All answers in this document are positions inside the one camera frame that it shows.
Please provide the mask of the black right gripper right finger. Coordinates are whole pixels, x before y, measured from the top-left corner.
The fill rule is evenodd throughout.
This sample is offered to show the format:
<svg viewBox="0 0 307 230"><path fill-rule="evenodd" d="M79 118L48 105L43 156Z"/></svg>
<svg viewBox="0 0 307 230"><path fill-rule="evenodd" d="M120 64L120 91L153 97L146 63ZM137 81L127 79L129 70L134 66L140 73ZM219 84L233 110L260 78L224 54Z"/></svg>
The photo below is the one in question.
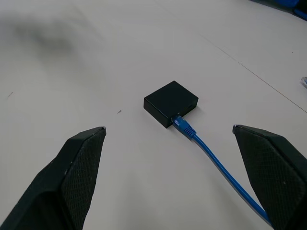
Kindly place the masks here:
<svg viewBox="0 0 307 230"><path fill-rule="evenodd" d="M235 125L250 184L274 230L307 230L307 159L283 136Z"/></svg>

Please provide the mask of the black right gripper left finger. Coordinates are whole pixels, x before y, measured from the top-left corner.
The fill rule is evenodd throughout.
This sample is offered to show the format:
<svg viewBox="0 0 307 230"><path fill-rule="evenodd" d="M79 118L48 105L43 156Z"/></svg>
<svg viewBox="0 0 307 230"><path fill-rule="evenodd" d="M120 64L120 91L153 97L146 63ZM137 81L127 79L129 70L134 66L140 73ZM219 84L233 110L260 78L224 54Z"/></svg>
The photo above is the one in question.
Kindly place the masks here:
<svg viewBox="0 0 307 230"><path fill-rule="evenodd" d="M83 230L105 136L101 126L68 139L30 183L0 230Z"/></svg>

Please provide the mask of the small black box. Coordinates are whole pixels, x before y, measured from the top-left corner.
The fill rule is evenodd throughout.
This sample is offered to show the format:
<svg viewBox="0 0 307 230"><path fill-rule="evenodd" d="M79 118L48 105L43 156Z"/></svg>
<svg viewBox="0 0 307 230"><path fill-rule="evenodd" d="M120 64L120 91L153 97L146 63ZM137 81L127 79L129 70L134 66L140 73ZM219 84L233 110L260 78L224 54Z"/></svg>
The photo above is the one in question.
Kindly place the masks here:
<svg viewBox="0 0 307 230"><path fill-rule="evenodd" d="M185 116L196 108L198 97L176 81L172 81L144 98L144 109L163 127L168 128L177 116Z"/></svg>

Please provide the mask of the blue object at table edge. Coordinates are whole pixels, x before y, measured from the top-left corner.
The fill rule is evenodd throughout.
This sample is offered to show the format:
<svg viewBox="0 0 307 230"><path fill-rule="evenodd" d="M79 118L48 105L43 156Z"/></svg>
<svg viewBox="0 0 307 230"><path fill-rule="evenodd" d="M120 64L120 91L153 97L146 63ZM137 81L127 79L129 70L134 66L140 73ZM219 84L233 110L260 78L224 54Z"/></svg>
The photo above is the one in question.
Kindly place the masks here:
<svg viewBox="0 0 307 230"><path fill-rule="evenodd" d="M307 0L251 0L307 21Z"/></svg>

